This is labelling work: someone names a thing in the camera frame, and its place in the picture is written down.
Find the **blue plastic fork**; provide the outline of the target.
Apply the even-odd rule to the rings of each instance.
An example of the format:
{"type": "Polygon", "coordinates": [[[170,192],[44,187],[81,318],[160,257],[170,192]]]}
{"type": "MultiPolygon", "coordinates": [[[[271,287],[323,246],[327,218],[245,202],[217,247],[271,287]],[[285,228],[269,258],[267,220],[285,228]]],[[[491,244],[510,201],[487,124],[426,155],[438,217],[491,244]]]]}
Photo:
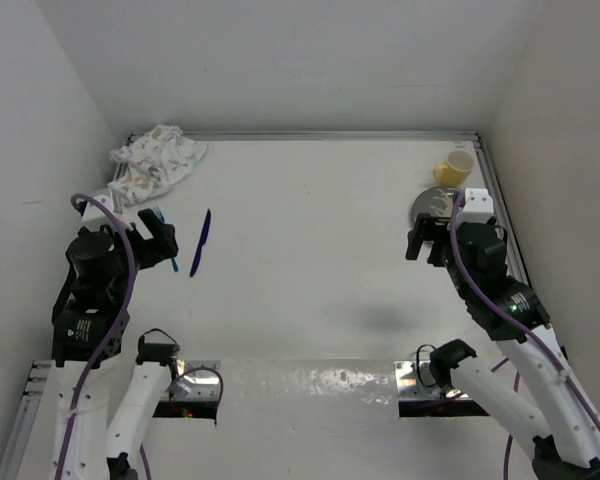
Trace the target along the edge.
{"type": "MultiPolygon", "coordinates": [[[[160,219],[160,221],[164,224],[166,224],[166,218],[164,217],[164,214],[162,212],[162,210],[159,207],[155,207],[155,213],[158,216],[158,218],[160,219]]],[[[171,258],[171,265],[172,265],[172,269],[174,271],[174,273],[178,273],[179,272],[179,266],[177,263],[177,260],[175,257],[171,258]]]]}

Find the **grey reindeer plate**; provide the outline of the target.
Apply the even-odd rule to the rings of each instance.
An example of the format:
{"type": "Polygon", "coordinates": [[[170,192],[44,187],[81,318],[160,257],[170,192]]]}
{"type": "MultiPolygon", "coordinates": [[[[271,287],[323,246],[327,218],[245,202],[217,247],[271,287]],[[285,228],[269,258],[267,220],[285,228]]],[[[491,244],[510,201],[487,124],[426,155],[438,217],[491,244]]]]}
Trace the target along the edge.
{"type": "Polygon", "coordinates": [[[411,224],[414,225],[419,214],[429,214],[437,218],[448,219],[459,188],[436,186],[421,192],[411,206],[411,224]]]}

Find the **dark blue plastic knife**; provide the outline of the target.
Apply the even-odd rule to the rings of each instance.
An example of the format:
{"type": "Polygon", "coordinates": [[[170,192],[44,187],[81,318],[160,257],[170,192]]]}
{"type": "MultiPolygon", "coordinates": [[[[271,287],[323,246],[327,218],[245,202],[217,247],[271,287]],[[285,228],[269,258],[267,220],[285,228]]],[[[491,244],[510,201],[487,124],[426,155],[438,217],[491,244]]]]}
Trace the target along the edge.
{"type": "Polygon", "coordinates": [[[205,214],[204,222],[203,222],[203,225],[202,225],[202,228],[200,231],[198,243],[197,243],[194,257],[192,260],[192,264],[191,264],[191,267],[189,270],[190,278],[193,278],[199,269],[201,259],[202,259],[203,249],[207,243],[207,239],[209,236],[211,221],[212,221],[212,212],[210,209],[208,209],[205,214]]]}

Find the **yellow mug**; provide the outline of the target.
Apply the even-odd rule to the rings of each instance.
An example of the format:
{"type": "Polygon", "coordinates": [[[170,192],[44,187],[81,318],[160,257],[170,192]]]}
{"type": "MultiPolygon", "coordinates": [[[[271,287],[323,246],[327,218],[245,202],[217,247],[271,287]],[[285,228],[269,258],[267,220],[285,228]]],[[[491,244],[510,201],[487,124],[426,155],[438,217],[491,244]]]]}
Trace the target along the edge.
{"type": "Polygon", "coordinates": [[[454,150],[432,170],[434,180],[445,187],[460,187],[475,166],[474,158],[466,151],[454,150]]]}

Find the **patterned cloth placemat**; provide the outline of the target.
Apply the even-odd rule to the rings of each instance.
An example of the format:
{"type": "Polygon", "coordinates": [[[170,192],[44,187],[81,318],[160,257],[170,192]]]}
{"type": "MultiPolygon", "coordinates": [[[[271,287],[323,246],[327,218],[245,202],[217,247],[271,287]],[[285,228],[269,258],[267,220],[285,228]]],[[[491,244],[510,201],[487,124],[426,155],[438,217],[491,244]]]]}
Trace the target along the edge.
{"type": "Polygon", "coordinates": [[[156,125],[110,152],[109,159],[122,172],[108,187],[126,206],[164,196],[193,173],[207,149],[206,143],[185,137],[177,126],[156,125]]]}

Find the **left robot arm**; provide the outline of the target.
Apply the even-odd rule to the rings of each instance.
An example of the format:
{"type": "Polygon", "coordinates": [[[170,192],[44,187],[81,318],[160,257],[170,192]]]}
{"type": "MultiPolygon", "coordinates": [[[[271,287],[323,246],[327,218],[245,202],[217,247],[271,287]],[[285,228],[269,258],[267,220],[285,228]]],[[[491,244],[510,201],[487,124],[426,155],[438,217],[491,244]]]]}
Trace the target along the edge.
{"type": "Polygon", "coordinates": [[[52,370],[58,381],[54,479],[136,479],[149,422],[171,384],[180,346],[173,337],[141,337],[131,381],[117,411],[109,411],[112,378],[129,323],[131,271],[178,253],[174,226],[151,209],[138,217],[151,236],[131,227],[120,235],[86,227],[68,246],[67,278],[52,311],[52,370]]]}

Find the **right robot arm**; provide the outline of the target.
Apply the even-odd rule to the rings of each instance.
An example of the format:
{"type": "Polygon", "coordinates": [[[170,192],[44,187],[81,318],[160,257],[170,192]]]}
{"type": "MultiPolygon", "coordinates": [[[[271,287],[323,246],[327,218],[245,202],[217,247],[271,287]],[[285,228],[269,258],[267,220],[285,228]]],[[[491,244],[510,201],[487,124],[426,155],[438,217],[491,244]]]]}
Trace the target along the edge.
{"type": "Polygon", "coordinates": [[[518,444],[539,479],[600,479],[600,414],[582,391],[536,293],[509,275],[506,239],[492,216],[467,222],[417,217],[406,258],[427,259],[449,274],[472,320],[526,384],[525,400],[502,383],[476,350],[456,339],[416,362],[419,387],[466,394],[518,444]]]}

